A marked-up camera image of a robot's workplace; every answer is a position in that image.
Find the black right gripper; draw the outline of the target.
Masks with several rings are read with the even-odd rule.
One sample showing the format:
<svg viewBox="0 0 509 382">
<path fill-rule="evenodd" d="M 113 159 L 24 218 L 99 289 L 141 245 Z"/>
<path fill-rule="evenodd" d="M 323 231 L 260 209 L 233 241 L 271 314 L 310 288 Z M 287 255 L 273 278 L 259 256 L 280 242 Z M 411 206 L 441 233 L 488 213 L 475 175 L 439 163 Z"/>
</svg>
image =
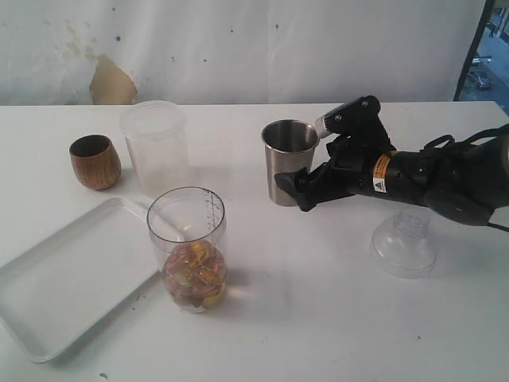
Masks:
<svg viewBox="0 0 509 382">
<path fill-rule="evenodd" d="M 354 195 L 424 205 L 433 160 L 418 152 L 382 152 L 379 140 L 344 134 L 386 134 L 379 118 L 381 104 L 373 95 L 359 97 L 315 121 L 319 138 L 340 134 L 326 145 L 329 160 L 313 172 L 306 168 L 276 173 L 277 187 L 302 212 L 318 204 Z"/>
</svg>

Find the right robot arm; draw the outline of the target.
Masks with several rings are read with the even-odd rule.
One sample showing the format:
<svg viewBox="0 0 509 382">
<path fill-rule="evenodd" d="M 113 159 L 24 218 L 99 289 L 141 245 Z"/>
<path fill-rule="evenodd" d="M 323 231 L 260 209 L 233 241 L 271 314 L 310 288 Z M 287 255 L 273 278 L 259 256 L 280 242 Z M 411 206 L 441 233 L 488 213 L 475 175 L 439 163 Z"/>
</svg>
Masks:
<svg viewBox="0 0 509 382">
<path fill-rule="evenodd" d="M 314 171 L 278 172 L 277 187 L 303 212 L 354 195 L 429 208 L 469 226 L 503 230 L 490 221 L 508 205 L 508 126 L 478 132 L 463 141 L 445 134 L 418 152 L 400 151 L 379 118 L 373 95 L 322 115 L 317 135 L 335 139 L 329 160 Z"/>
</svg>

